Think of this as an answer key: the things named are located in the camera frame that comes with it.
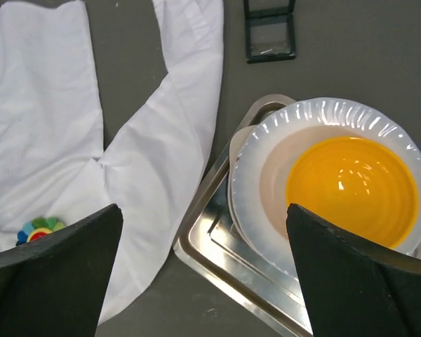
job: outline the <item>metal tray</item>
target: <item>metal tray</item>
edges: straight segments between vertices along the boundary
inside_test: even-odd
[[[260,123],[294,100],[267,95],[239,125]],[[175,238],[176,255],[282,336],[312,336],[301,289],[254,252],[236,231],[227,204],[229,144],[203,179]],[[415,256],[421,259],[421,244]]]

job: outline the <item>white towel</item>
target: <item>white towel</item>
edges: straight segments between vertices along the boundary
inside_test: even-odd
[[[123,232],[100,322],[165,261],[215,130],[221,1],[154,0],[154,10],[168,75],[104,153],[84,4],[0,10],[0,251],[37,216],[70,224],[117,203]]]

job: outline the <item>cloth fold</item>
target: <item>cloth fold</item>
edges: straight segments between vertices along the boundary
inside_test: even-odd
[[[103,152],[86,7],[0,11],[0,251],[37,216],[74,223],[116,203],[123,232],[100,322],[152,282],[211,150],[221,1],[154,0],[168,74]]]

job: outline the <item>paper plate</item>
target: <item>paper plate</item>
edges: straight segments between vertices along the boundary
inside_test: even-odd
[[[242,146],[245,144],[248,136],[254,130],[255,126],[247,126],[241,130],[238,130],[231,138],[231,142],[229,143],[229,182],[232,180],[232,171],[234,170],[237,157],[239,155],[239,151]],[[236,220],[236,216],[234,213],[234,209],[232,208],[232,184],[228,183],[227,186],[227,201],[228,201],[228,209],[229,214],[231,214],[231,218],[234,221],[234,225],[236,226],[237,232],[240,234],[243,240],[247,242],[248,240],[243,236],[243,232],[239,227],[239,223]]]
[[[374,140],[407,165],[417,185],[419,209],[413,229],[395,250],[410,255],[421,241],[421,153],[408,134],[381,112],[350,100],[297,102],[276,111],[251,132],[239,152],[231,181],[234,217],[243,238],[265,260],[294,277],[295,264],[286,238],[286,179],[305,150],[338,136]],[[273,160],[269,155],[275,149],[280,149],[281,155]]]

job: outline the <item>gray countertop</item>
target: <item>gray countertop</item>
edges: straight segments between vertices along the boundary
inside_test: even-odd
[[[166,69],[150,0],[86,3],[109,143]],[[402,125],[421,149],[421,0],[297,0],[295,26],[296,60],[247,65],[242,0],[226,0],[225,68],[210,162],[250,105],[269,93],[357,100]],[[277,336],[171,254],[153,285],[96,336],[234,334]]]

